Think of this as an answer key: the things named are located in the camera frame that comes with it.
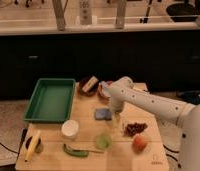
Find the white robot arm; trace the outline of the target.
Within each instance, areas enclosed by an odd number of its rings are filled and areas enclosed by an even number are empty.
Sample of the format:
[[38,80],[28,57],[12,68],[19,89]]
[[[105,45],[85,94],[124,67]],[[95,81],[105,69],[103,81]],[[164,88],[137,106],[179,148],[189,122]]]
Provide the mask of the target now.
[[177,171],[200,171],[200,104],[194,105],[147,93],[133,88],[130,77],[101,85],[109,93],[109,109],[121,113],[130,103],[182,129]]

